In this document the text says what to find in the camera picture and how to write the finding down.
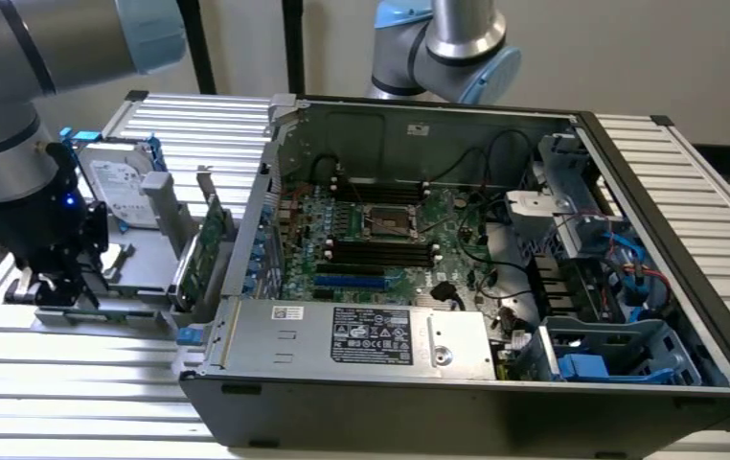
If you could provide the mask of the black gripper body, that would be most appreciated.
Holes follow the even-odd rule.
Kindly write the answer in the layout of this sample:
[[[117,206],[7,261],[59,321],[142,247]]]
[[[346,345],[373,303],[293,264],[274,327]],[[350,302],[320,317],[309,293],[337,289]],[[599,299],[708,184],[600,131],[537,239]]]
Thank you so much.
[[[101,256],[107,250],[107,208],[78,189],[75,154],[69,145],[41,149],[55,175],[33,194],[0,202],[0,244],[19,271],[77,274],[83,287],[106,290]]]

